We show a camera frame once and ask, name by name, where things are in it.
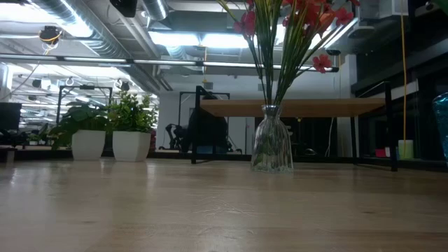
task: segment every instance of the desk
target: desk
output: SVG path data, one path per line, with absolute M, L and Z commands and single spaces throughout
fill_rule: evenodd
M 297 118 L 338 118 L 349 117 L 351 126 L 351 146 L 353 163 L 357 164 L 358 154 L 356 150 L 355 117 L 375 109 L 386 106 L 387 123 L 389 132 L 393 132 L 392 110 L 391 110 L 391 87 L 385 84 L 385 99 L 378 98 L 354 98 L 354 99 L 294 99 L 284 100 L 282 104 L 281 117 Z M 195 108 L 202 108 L 214 116 L 220 117 L 263 117 L 261 106 L 264 100 L 203 100 L 200 96 L 207 91 L 201 87 L 196 87 Z M 199 116 L 196 118 L 196 125 L 199 124 Z M 196 144 L 193 140 L 192 160 L 196 163 Z M 389 137 L 389 146 L 394 149 L 397 143 Z M 391 170 L 397 171 L 397 156 L 395 151 L 391 151 Z

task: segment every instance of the black table leg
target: black table leg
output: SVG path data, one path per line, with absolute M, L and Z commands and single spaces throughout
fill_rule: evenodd
M 199 136 L 199 109 L 201 107 L 201 86 L 196 86 L 196 97 L 195 97 L 195 124 L 193 129 L 193 141 L 191 148 L 191 163 L 196 164 L 197 156 L 197 137 Z
M 391 153 L 391 171 L 397 172 L 397 143 L 395 140 L 395 134 L 393 133 L 393 111 L 392 111 L 392 93 L 391 83 L 386 81 L 384 83 L 384 93 L 386 95 L 386 116 L 387 116 L 387 130 L 389 140 L 389 152 Z
M 350 131 L 351 131 L 351 156 L 353 158 L 353 164 L 358 164 L 358 152 L 356 147 L 356 128 L 355 128 L 355 118 L 350 118 Z

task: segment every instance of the blue glass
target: blue glass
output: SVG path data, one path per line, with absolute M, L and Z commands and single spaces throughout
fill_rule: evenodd
M 448 164 L 448 92 L 434 98 L 433 110 L 439 128 L 440 143 Z

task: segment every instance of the yellow cable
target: yellow cable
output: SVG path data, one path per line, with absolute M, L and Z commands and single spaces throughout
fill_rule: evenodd
M 403 1 L 401 0 L 401 44 L 402 44 L 402 56 L 403 56 L 403 75 L 405 79 L 405 96 L 403 104 L 403 156 L 406 156 L 406 95 L 407 95 L 407 67 L 406 67 L 406 47 L 405 47 L 405 21 L 403 17 Z

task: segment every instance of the wooden table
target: wooden table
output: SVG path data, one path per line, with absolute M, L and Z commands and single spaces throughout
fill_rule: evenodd
M 201 108 L 214 116 L 263 117 L 264 100 L 203 100 Z M 281 117 L 356 117 L 385 105 L 384 99 L 296 99 L 284 100 Z
M 448 174 L 295 163 L 0 168 L 1 252 L 446 252 Z
M 356 131 L 355 131 L 355 117 L 373 111 L 375 109 L 386 106 L 388 131 L 393 132 L 392 122 L 392 97 L 391 86 L 389 83 L 384 84 L 385 99 L 376 98 L 355 98 L 355 99 L 295 99 L 284 100 L 282 104 L 282 117 L 297 117 L 297 118 L 338 118 L 350 117 L 351 128 L 351 149 L 353 163 L 358 163 L 358 154 L 356 147 Z M 214 116 L 220 117 L 263 117 L 261 106 L 264 104 L 263 100 L 201 100 L 201 95 L 212 95 L 202 86 L 196 86 L 195 108 L 204 109 Z M 199 114 L 196 113 L 195 125 L 200 124 Z M 192 164 L 196 163 L 197 159 L 197 143 L 196 136 L 199 134 L 199 129 L 194 130 L 194 137 L 192 143 Z M 389 146 L 395 149 L 397 143 L 392 137 L 389 137 Z M 395 151 L 391 151 L 391 171 L 397 171 L 397 155 Z

